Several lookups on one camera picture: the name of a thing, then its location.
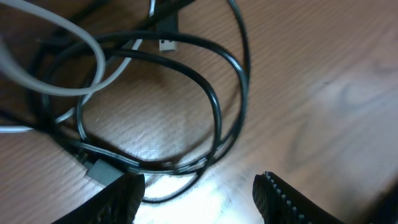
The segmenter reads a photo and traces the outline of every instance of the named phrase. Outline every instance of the white cable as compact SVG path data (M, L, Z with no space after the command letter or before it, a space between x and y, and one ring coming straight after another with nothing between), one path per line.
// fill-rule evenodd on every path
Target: white cable
M149 16L152 16L154 14L155 2L156 2L156 0L150 0ZM141 44L142 44L142 39L136 40L134 45L132 46L132 49L138 50L139 47L141 46ZM127 67L127 65L130 63L130 61L131 61L131 58L125 58L114 73L119 73L119 75L120 75L120 73L123 72L123 70ZM93 80L92 85L95 85L98 82L96 80ZM91 98L92 95L93 94L90 93L84 97L83 105ZM55 119L55 122L61 123L62 121L65 121L66 119L71 117L74 113L75 113L75 108L72 108L72 109L68 110L65 114L63 114L63 115L59 116L57 119ZM25 126L0 126L0 133L23 133L23 132L30 131L30 130L32 130L32 128L25 127Z
M16 9L20 9L24 12L28 12L29 14L41 17L79 36L93 49L93 52L97 59L97 71L95 79L96 80L102 79L105 72L104 52L102 51L99 43L97 43L97 41L95 41L95 39L91 35L89 35L87 31L76 26L74 23L68 21L65 18L62 18L46 9L43 9L39 6L36 6L32 3L23 0L0 0L0 3L14 7ZM0 40L0 58L1 58L0 69L4 72L5 76L7 76L14 82L28 89L40 93L45 93L48 95L81 96L81 95L90 94L106 87L117 77L117 75L119 75L119 74L117 75L112 74L103 83L99 83L89 88L81 88L81 89L61 88L37 80L36 78L32 77L27 72L25 72L25 70L21 68L17 64L17 62L12 58L11 54L9 53L8 49L6 48L2 40Z

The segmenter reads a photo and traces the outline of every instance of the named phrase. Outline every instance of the gray connector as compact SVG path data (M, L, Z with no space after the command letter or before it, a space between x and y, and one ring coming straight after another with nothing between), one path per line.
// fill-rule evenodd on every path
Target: gray connector
M177 43L174 40L159 40L159 50L161 52L177 49Z

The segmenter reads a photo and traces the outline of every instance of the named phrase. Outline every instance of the black cable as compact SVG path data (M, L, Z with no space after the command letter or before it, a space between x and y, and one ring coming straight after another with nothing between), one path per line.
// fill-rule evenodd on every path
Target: black cable
M189 4L188 2L192 2L193 0L179 0L172 4L171 6L166 7L161 11L159 15L154 15L149 19L139 23L137 29L148 29L150 26L153 26L159 19L167 16L170 13L175 12L176 9L180 9L181 7ZM42 131L44 133L49 134L57 143L59 143L64 148L71 148L75 150L84 151L85 153L102 156L108 159L113 160L114 162L118 162L124 166L128 166L128 168L134 172L140 173L152 173L152 174L168 174L168 175L187 175L187 174L195 174L195 176L181 189L174 192L171 195L168 195L163 198L155 198L149 199L145 198L144 202L147 203L161 203L171 200L175 197L186 192L190 187L192 187L200 177L205 173L209 166L218 162L222 159L232 148L234 143L236 142L244 123L244 117L246 115L247 110L247 101L248 101L248 88L249 88L249 77L250 77L250 54L249 54L249 46L248 46L248 37L246 33L246 28L244 26L244 22L242 19L242 15L239 11L238 6L236 5L235 0L229 0L229 4L234 11L234 15L238 21L239 30L242 35L242 42L244 48L244 68L240 66L238 60L224 47L199 37L195 37L188 34L169 34L169 33L161 33L161 32L151 32L146 30L135 30L135 31L125 31L125 32L117 32L112 34L103 34L96 36L95 39L99 43L105 42L114 42L116 45L121 45L132 39L146 39L146 40L174 40L179 42L185 42L188 44L193 44L199 47L203 47L205 49L211 50L221 57L223 57L235 70L238 80L239 80L239 89L240 89L240 108L236 119L230 130L227 132L226 136L221 138L221 108L218 103L216 93L214 92L211 85L197 72L187 67L184 64L179 62L160 57L158 55L152 55L145 52L140 52L136 50L118 50L118 49L105 49L104 52L107 56L118 56L118 57L130 57L136 60L145 60L147 62L156 63L165 67L169 67L174 69L187 77L191 78L197 84L199 84L202 89L205 91L208 96L211 106L213 108L213 117L215 122L214 136L213 136L213 144L210 150L200 156L198 159L194 159L188 163L179 165L179 166L170 166L168 164L161 164L155 166L155 162L142 162L136 161L134 159L129 159L125 156L117 154L115 152L111 152L107 149L103 149L98 147L91 141L91 139L86 134L83 124L82 118L82 99L80 97L76 106L76 128L80 135L80 140L73 139L68 137L66 134L62 133L60 129L60 124L56 124L54 118L55 112L52 108L51 99L48 95L41 95L41 102L34 101L32 102L32 106L36 108L41 108L42 114L45 115L45 119L40 119L39 124L29 124L9 113L5 113L0 111L0 116L3 116L7 119L11 119L17 123L21 123L25 126L30 126L32 128L37 129L38 131ZM82 55L91 55L91 51L89 47L85 43L77 43L72 45L71 47L64 50L60 53L57 58L53 61L53 63L47 67L44 74L44 81L51 82L52 77L63 63L70 60L72 57L79 57ZM93 78L95 71L90 72L88 75L88 80Z

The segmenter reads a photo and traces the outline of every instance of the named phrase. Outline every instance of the cable connector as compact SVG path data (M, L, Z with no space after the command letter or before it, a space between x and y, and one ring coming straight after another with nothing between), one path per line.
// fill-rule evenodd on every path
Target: cable connector
M170 4L170 0L166 0L162 4L156 5L155 10L158 10L158 8L165 4ZM175 13L160 20L156 25L156 30L159 32L178 34L178 11L175 11ZM159 50L161 52L177 50L177 43L174 40L159 40Z

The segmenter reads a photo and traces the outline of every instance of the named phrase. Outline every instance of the wooden table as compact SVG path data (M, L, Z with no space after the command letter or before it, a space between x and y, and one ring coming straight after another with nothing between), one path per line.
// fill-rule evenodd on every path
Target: wooden table
M89 1L34 2L67 17ZM169 203L141 205L136 223L262 223L251 187L254 175L265 170L344 222L360 222L398 177L398 1L238 4L252 55L243 133L194 189ZM80 25L91 34L128 29L146 17L148 7L149 1L112 0ZM213 40L242 58L227 1L198 0L179 16L181 32ZM36 40L55 27L4 6L0 18L2 36L23 66ZM157 42L146 41L141 49L157 53ZM238 108L236 75L227 63L187 44L162 55L191 66L214 86L226 131ZM59 82L73 86L92 64L92 58L72 60L59 70ZM3 77L0 98L1 108L32 117L23 89ZM56 101L60 111L73 103ZM93 134L128 153L180 162L208 150L210 116L196 84L144 62L132 62L84 113ZM0 143L0 223L51 223L103 188L43 134L0 134ZM147 195L173 192L188 178L148 177Z

